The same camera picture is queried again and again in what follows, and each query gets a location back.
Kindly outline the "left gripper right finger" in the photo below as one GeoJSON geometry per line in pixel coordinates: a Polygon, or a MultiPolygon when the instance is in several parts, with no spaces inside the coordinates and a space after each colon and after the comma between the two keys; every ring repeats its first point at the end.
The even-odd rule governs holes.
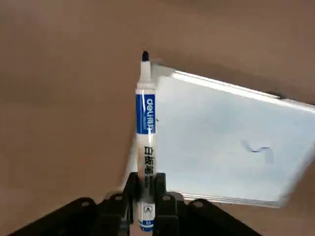
{"type": "Polygon", "coordinates": [[[258,236],[240,220],[206,199],[185,203],[182,194],[166,191],[166,174],[155,177],[155,236],[258,236]]]}

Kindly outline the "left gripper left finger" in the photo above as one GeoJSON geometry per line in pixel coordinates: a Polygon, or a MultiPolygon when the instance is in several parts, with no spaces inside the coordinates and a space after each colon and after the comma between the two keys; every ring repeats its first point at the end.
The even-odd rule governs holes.
{"type": "Polygon", "coordinates": [[[97,204],[82,197],[10,233],[11,236],[128,236],[138,177],[129,174],[123,191],[97,204]]]}

